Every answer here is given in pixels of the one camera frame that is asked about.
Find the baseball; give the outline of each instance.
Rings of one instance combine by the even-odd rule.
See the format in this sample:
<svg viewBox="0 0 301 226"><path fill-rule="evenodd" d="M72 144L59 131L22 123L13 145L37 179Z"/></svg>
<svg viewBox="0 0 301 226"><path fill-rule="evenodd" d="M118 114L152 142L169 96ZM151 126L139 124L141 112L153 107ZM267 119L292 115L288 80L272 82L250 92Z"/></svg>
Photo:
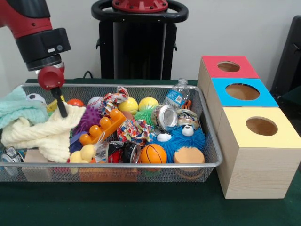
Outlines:
<svg viewBox="0 0 301 226"><path fill-rule="evenodd" d="M98 109L100 107L101 104L101 100L103 99L103 97L93 97L89 100L88 102L88 107L94 107L95 109Z"/></svg>

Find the black handle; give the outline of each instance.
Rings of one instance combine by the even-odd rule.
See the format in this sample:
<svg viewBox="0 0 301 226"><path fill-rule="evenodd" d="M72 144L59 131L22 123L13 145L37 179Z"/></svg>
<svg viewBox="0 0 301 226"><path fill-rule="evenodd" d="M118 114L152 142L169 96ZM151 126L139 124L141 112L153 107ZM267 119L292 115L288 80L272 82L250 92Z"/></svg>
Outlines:
<svg viewBox="0 0 301 226"><path fill-rule="evenodd" d="M97 1L92 5L92 16L100 21L110 20L113 22L157 22L157 23L179 23L188 18L188 8L176 1L168 1L168 8L177 13L128 13L122 11L104 11L112 7L112 0Z"/></svg>

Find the metal basket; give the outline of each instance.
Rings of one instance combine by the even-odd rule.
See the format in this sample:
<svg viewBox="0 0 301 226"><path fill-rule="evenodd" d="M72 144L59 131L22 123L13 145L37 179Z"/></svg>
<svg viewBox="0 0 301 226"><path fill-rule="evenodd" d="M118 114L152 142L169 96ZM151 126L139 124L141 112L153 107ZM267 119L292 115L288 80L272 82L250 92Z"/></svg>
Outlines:
<svg viewBox="0 0 301 226"><path fill-rule="evenodd" d="M172 86L123 85L131 97L139 102L145 97L154 97L163 102ZM26 94L41 94L47 103L53 100L50 92L38 84L25 84ZM85 104L95 96L115 93L117 85L65 84L62 88L66 100L78 98ZM8 163L0 162L0 181L134 181L134 182L205 182L210 173L222 162L222 153L215 135L212 121L203 93L195 86L188 86L192 111L201 121L206 135L205 148L202 150L204 164L97 164L97 163ZM116 135L108 139L117 140ZM7 170L13 170L10 176Z"/></svg>

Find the yellow towel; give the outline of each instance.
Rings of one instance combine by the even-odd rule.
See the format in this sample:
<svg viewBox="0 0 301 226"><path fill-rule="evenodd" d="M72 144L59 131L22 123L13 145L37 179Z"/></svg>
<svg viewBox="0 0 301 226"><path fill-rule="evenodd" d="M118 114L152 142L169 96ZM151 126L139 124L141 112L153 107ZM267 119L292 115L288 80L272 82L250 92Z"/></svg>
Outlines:
<svg viewBox="0 0 301 226"><path fill-rule="evenodd" d="M85 107L65 103L68 113L62 118L57 109L45 123L31 126L30 122L20 117L3 129L1 142L5 147L34 148L50 161L67 162L70 153L70 130L76 127L84 114Z"/></svg>

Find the red lid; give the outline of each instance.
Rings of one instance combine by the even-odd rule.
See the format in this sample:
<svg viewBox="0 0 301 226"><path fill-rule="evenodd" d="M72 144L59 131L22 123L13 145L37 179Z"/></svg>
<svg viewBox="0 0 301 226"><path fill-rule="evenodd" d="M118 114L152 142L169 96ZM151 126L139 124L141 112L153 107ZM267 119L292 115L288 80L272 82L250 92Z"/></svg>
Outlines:
<svg viewBox="0 0 301 226"><path fill-rule="evenodd" d="M166 0L113 0L113 8L129 13L158 13L167 10Z"/></svg>
<svg viewBox="0 0 301 226"><path fill-rule="evenodd" d="M202 56L211 78L258 79L245 56Z"/></svg>

